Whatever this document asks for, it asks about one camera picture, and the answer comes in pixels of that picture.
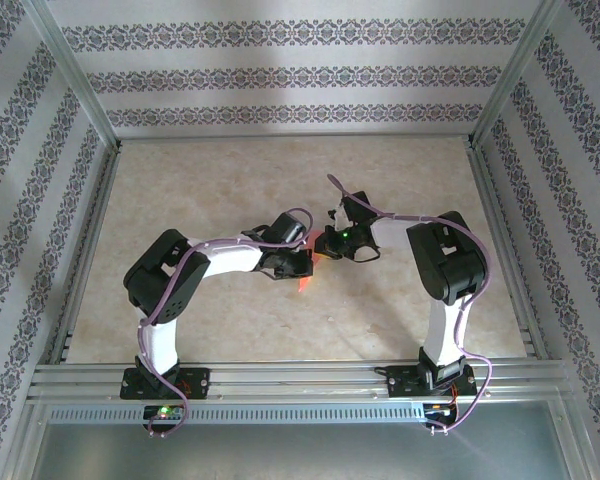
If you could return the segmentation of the aluminium lower frame bar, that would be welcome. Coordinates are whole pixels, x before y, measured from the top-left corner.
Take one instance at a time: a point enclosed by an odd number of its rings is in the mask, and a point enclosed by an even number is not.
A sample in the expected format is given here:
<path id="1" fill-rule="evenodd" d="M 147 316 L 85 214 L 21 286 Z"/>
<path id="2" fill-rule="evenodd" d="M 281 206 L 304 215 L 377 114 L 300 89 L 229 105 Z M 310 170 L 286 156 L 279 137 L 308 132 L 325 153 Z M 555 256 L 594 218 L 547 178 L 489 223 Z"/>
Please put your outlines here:
<path id="1" fill-rule="evenodd" d="M 582 415 L 574 400 L 549 404 L 570 480 L 599 480 L 600 469 Z"/>
<path id="2" fill-rule="evenodd" d="M 31 480 L 48 423 L 48 407 L 39 401 L 29 402 L 17 425 L 2 480 Z"/>

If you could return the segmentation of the thin aluminium rail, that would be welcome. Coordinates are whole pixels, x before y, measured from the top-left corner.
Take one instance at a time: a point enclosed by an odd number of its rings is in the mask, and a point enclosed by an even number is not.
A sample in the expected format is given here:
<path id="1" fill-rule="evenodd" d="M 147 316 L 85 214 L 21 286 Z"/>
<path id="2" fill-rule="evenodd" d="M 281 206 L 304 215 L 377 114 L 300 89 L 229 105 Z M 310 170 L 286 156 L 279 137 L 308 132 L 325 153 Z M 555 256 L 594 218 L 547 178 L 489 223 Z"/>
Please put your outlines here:
<path id="1" fill-rule="evenodd" d="M 232 141 L 278 141 L 286 139 L 318 139 L 318 138 L 404 138 L 404 139 L 460 139 L 471 143 L 472 134 L 462 133 L 404 133 L 404 132 L 327 132 L 327 133 L 278 133 L 268 135 L 206 135 L 178 137 L 121 137 L 120 145 L 150 143 L 200 143 L 200 142 L 232 142 Z"/>

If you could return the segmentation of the aluminium rail beam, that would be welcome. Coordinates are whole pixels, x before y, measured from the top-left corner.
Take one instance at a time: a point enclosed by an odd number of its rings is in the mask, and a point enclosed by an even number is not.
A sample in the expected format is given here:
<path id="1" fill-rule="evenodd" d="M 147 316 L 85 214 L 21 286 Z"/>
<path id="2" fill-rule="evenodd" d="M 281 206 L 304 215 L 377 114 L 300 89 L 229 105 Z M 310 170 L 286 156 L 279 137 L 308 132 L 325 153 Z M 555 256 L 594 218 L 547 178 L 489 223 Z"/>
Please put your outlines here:
<path id="1" fill-rule="evenodd" d="M 211 404 L 388 402 L 385 361 L 209 363 Z M 58 364 L 35 368 L 28 404 L 112 404 L 127 364 Z M 545 400 L 572 392 L 564 364 L 530 358 L 493 361 L 485 402 Z"/>

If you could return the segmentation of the controller board with green light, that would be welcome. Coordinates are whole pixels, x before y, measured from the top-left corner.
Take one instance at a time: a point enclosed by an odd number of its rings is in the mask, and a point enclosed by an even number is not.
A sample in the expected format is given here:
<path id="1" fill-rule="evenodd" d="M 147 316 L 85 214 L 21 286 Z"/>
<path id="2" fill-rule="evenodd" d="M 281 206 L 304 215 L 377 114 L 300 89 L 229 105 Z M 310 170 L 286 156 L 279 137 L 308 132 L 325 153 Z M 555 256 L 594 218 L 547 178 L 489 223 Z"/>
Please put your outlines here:
<path id="1" fill-rule="evenodd" d="M 144 408 L 143 419 L 145 421 L 176 421 L 183 415 L 183 408 L 174 405 L 149 405 Z"/>

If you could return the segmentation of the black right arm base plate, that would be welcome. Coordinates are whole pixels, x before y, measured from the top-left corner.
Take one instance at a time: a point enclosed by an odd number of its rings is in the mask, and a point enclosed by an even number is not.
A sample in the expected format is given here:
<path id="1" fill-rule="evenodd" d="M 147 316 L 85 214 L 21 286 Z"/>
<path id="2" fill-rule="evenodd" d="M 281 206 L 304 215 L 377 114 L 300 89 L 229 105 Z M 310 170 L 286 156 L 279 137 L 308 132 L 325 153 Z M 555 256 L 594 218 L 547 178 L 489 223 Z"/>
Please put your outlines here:
<path id="1" fill-rule="evenodd" d="M 390 398 L 450 396 L 453 386 L 461 396 L 478 393 L 474 371 L 469 365 L 466 365 L 463 372 L 455 378 L 445 380 L 432 389 L 420 378 L 415 365 L 377 367 L 375 372 L 386 378 L 386 387 Z"/>

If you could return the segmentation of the grey metal sheet panel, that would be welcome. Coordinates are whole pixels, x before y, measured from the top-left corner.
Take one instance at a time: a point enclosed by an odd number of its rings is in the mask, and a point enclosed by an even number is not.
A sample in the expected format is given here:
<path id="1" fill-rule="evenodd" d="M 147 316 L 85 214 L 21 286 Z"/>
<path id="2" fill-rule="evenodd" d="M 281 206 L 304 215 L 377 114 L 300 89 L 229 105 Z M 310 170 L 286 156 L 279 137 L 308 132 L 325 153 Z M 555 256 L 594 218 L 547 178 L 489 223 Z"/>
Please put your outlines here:
<path id="1" fill-rule="evenodd" d="M 528 427 L 448 436 L 408 424 L 205 425 L 153 439 L 135 426 L 52 425 L 32 480 L 571 480 Z"/>

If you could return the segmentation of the pink paper sheet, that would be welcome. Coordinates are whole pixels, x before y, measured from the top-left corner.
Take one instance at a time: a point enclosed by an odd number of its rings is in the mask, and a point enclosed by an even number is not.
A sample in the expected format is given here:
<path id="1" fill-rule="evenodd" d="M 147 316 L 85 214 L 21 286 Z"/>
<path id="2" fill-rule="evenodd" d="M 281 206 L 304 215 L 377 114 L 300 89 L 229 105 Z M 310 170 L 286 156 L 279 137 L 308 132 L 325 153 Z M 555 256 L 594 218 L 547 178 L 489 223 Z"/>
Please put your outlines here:
<path id="1" fill-rule="evenodd" d="M 312 262 L 312 272 L 315 273 L 317 269 L 317 265 L 320 262 L 322 256 L 316 251 L 316 241 L 318 237 L 321 235 L 321 232 L 318 230 L 311 230 L 309 233 L 309 237 L 307 240 L 307 244 L 305 247 L 311 250 L 311 262 Z M 307 277 L 302 277 L 298 283 L 298 292 L 303 293 L 307 287 L 309 286 L 313 275 L 309 275 Z"/>

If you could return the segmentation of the aluminium side rail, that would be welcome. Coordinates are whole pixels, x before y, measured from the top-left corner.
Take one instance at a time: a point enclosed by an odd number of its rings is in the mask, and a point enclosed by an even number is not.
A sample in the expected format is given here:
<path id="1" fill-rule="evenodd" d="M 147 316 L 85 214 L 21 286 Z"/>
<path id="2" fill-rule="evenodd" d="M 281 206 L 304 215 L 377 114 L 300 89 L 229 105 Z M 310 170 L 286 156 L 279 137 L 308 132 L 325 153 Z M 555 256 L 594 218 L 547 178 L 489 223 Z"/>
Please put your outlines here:
<path id="1" fill-rule="evenodd" d="M 526 355 L 536 360 L 549 360 L 550 355 L 545 348 L 485 160 L 481 152 L 472 145 L 470 137 L 464 144 Z"/>
<path id="2" fill-rule="evenodd" d="M 58 320 L 51 329 L 41 364 L 59 364 L 66 359 L 67 343 L 77 322 L 82 298 L 95 255 L 112 185 L 119 162 L 121 145 L 107 152 L 101 162 L 91 197 L 83 216 L 80 236 L 65 282 L 63 302 Z"/>

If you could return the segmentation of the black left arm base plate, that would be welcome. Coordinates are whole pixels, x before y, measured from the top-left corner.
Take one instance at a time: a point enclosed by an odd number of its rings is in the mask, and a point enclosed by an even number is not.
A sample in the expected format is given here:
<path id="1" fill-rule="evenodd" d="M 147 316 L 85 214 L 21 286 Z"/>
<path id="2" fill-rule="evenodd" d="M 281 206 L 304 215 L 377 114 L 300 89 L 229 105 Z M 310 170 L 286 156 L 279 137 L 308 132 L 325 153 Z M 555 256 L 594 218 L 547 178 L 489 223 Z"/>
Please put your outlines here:
<path id="1" fill-rule="evenodd" d="M 189 400 L 207 398 L 210 384 L 210 370 L 207 368 L 176 366 L 166 372 L 164 378 Z M 124 371 L 119 396 L 123 400 L 179 399 L 176 392 L 144 367 Z"/>

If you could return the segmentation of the aluminium corner post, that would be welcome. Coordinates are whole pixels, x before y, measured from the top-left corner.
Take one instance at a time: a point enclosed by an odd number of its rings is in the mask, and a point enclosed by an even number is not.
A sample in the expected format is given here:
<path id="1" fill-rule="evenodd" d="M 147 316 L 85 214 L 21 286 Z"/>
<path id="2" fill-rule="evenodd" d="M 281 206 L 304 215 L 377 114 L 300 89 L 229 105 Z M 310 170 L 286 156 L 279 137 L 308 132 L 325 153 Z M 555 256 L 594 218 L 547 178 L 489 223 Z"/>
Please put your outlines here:
<path id="1" fill-rule="evenodd" d="M 47 1 L 20 1 L 98 135 L 107 147 L 118 150 L 120 140 L 61 28 L 54 19 Z"/>
<path id="2" fill-rule="evenodd" d="M 540 0 L 527 26 L 521 34 L 520 41 L 506 64 L 502 75 L 484 105 L 474 131 L 469 136 L 469 145 L 478 146 L 489 133 L 497 116 L 504 108 L 518 80 L 522 76 L 533 52 L 539 45 L 547 29 L 554 20 L 563 0 Z"/>

